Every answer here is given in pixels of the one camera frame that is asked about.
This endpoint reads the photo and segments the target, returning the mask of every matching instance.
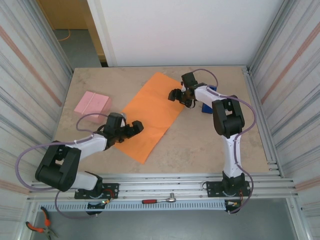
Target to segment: orange paper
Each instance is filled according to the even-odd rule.
[[[122,110],[127,123],[141,121],[143,131],[115,147],[144,164],[152,149],[184,109],[178,101],[168,100],[173,89],[180,89],[178,81],[157,72]]]

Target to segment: pink sponge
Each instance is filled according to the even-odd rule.
[[[86,91],[81,98],[78,105],[75,107],[74,112],[82,117],[86,114],[101,113],[107,114],[111,108],[111,98],[95,92]],[[101,115],[91,115],[84,118],[97,124],[101,124],[105,117]]]

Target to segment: blue object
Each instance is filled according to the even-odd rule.
[[[212,90],[217,91],[217,88],[215,86],[211,86],[210,87]],[[205,113],[205,114],[213,114],[213,110],[210,106],[206,105],[206,104],[202,104],[202,110],[201,112]]]

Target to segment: orange pliers handle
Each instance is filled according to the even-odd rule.
[[[44,225],[46,227],[49,227],[51,225],[51,221],[49,219],[49,213],[47,211],[47,209],[45,209],[43,206],[40,208],[42,210],[42,212],[44,213]],[[26,221],[25,225],[28,229],[30,229],[31,231],[34,232],[38,232],[38,233],[43,233],[45,231],[44,228],[42,227],[34,227],[30,222]]]

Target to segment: wooden tabletop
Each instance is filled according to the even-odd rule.
[[[141,87],[155,74],[161,72],[177,81],[181,75],[199,67],[102,67],[76,68],[63,107],[55,139],[73,141],[88,134],[76,130],[79,117],[74,109],[86,91],[111,97],[112,112],[122,109],[138,93]],[[217,76],[217,91],[224,95],[236,95],[250,103],[241,67],[208,67]],[[215,84],[212,76],[205,71],[194,73],[201,83]],[[80,171],[101,173],[220,173],[224,167],[224,147],[221,136],[213,126],[211,114],[201,112],[202,103],[195,108],[185,108],[162,139],[152,150],[145,164],[130,158],[115,147],[98,152],[83,159]],[[253,122],[253,114],[241,106],[245,128]],[[95,131],[99,125],[82,121],[81,128]],[[243,167],[252,173],[269,170],[258,128],[255,126],[241,137],[241,161]]]

